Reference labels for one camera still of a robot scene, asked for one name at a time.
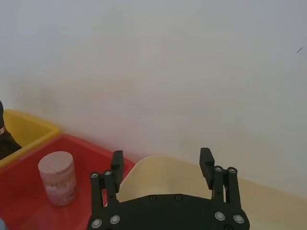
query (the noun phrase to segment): cylindrical container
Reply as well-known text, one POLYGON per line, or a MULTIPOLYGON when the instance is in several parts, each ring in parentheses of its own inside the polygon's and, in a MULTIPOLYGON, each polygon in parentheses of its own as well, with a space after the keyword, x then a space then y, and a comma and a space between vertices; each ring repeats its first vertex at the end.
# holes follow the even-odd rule
POLYGON ((58 151, 43 157, 38 169, 50 202, 65 206, 76 197, 76 176, 72 155, 58 151))

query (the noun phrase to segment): silver bolt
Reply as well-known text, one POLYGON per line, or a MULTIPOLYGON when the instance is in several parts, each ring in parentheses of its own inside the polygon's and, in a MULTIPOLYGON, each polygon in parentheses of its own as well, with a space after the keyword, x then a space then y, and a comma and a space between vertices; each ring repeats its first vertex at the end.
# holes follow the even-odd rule
POLYGON ((243 224, 245 222, 244 218, 241 215, 234 215, 234 220, 238 224, 243 224))
POLYGON ((97 229, 102 225, 102 220, 101 219, 94 219, 91 226, 93 229, 97 229))
POLYGON ((236 170, 235 169, 229 169, 229 172, 236 173, 236 170))
POLYGON ((215 170, 217 170, 218 172, 222 171, 223 169, 220 166, 215 167, 215 170))
POLYGON ((93 173, 93 174, 91 175, 92 178, 95 178, 95 177, 97 177, 97 176, 98 176, 97 173, 93 173))
POLYGON ((215 216, 216 219, 218 219, 220 221, 223 221, 226 218, 225 214, 223 212, 220 212, 220 211, 215 212, 214 216, 215 216))
POLYGON ((113 215, 110 218, 110 223, 111 224, 117 224, 120 221, 120 216, 119 215, 113 215))
POLYGON ((105 175, 106 175, 106 176, 109 176, 109 175, 111 175, 111 174, 112 174, 111 171, 106 171, 106 172, 105 172, 105 175))

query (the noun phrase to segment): white wall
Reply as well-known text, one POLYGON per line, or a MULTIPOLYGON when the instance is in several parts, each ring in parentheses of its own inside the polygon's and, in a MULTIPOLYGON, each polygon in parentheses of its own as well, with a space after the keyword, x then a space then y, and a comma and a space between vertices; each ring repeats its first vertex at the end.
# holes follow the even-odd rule
POLYGON ((307 197, 305 0, 0 2, 6 107, 307 197))

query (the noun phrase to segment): label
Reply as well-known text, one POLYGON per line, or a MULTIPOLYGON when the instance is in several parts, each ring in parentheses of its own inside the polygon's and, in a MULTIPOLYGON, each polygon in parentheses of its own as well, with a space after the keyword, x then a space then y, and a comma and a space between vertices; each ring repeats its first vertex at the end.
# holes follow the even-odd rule
POLYGON ((0 128, 0 135, 3 134, 5 132, 5 126, 3 126, 2 128, 0 128))
POLYGON ((76 194, 76 178, 75 175, 64 181, 53 183, 52 186, 45 185, 45 190, 50 201, 59 206, 70 203, 76 194))

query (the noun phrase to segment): red bin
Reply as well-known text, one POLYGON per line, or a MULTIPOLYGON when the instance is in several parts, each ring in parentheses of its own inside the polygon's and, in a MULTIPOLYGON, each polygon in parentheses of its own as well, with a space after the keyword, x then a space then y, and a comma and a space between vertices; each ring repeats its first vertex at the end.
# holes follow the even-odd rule
MULTIPOLYGON (((91 215, 92 172, 109 169, 112 152, 83 139, 61 135, 0 170, 0 219, 10 230, 84 230, 91 215), (65 207, 49 203, 38 171, 39 161, 55 151, 74 159, 77 197, 65 207)), ((124 177, 134 163, 124 159, 124 177)))

